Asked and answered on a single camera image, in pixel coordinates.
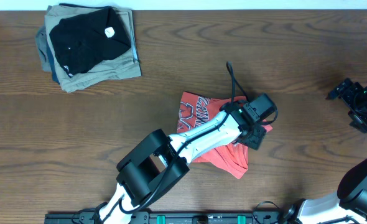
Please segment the red printed t-shirt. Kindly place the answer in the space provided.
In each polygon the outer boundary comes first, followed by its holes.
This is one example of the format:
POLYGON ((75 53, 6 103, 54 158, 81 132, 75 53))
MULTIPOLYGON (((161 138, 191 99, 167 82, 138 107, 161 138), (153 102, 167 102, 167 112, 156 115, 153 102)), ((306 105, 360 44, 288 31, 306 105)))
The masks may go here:
POLYGON ((177 132, 171 134, 175 150, 192 140, 180 152, 190 164, 210 162, 229 172, 237 179, 248 170, 249 147, 235 142, 241 134, 238 123, 228 112, 220 111, 230 99, 207 98, 193 93, 183 93, 180 100, 177 132))

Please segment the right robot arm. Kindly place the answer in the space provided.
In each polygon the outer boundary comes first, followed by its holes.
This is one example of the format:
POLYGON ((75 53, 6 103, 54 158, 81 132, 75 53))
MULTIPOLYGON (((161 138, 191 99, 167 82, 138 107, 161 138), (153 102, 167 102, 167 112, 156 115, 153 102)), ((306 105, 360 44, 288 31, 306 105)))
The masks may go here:
MULTIPOLYGON (((367 86, 349 78, 326 97, 341 99, 350 109, 350 126, 367 134, 367 86)), ((351 168, 335 193, 318 199, 302 199, 283 213, 278 223, 367 223, 367 158, 351 168)))

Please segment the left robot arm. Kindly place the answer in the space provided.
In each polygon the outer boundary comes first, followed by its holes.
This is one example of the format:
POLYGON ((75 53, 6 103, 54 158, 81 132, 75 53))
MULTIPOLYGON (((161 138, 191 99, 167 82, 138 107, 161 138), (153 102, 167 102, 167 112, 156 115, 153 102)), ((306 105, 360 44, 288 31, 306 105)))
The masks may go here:
POLYGON ((216 147, 237 142, 259 149, 271 114, 277 106, 262 94, 253 101, 231 100, 213 119, 186 132, 153 131, 117 164, 116 191, 95 211, 95 223, 129 223, 133 213, 161 198, 195 159, 216 147))

